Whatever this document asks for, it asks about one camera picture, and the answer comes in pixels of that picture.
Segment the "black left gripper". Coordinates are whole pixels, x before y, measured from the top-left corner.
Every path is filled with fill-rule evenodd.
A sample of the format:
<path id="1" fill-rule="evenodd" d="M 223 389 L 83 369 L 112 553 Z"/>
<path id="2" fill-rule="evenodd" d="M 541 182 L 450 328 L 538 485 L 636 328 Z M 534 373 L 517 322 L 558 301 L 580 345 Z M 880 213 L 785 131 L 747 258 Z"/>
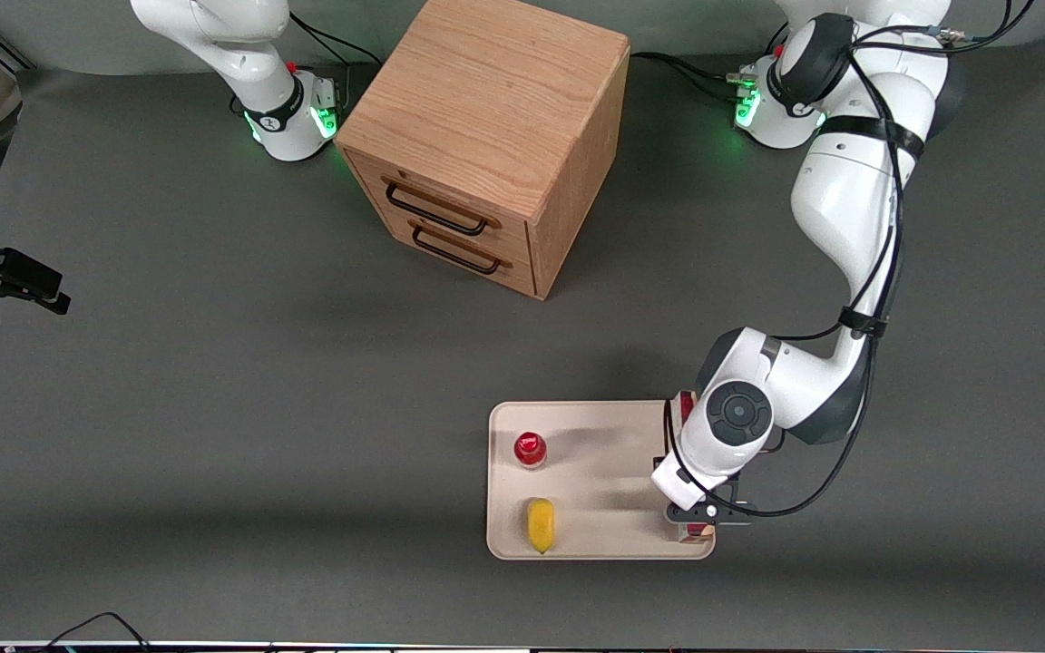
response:
<path id="1" fill-rule="evenodd" d="M 675 503 L 669 503 L 665 508 L 665 521 L 672 524 L 712 524 L 712 526 L 748 526 L 752 523 L 749 510 L 757 509 L 754 503 L 743 500 L 739 479 L 730 479 L 714 488 L 714 493 L 720 502 L 710 497 L 701 499 L 692 508 L 681 509 Z"/>

